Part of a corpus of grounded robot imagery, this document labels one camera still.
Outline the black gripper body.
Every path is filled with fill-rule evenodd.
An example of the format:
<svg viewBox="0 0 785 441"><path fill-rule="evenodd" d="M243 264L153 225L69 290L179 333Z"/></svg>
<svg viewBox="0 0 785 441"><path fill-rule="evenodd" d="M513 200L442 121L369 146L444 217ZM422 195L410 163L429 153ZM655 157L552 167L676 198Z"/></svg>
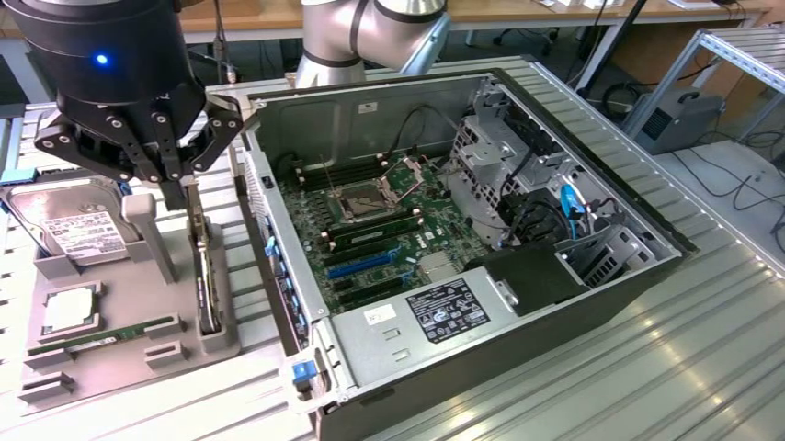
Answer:
<svg viewBox="0 0 785 441"><path fill-rule="evenodd" d="M57 91L102 106L163 105L189 125L205 86L187 56L178 14L191 1L8 1L23 36Z"/></svg>

